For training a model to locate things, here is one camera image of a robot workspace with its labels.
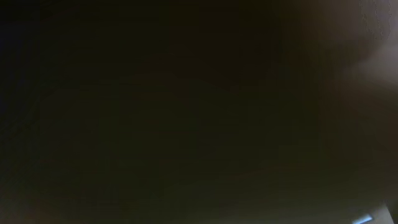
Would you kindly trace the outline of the white t-shirt with pixel logo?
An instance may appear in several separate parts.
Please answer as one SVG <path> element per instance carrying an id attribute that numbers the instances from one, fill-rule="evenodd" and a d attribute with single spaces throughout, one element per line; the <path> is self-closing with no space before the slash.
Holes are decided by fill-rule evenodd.
<path id="1" fill-rule="evenodd" d="M 350 79 L 397 84 L 397 0 L 361 1 L 366 51 L 344 69 Z"/>

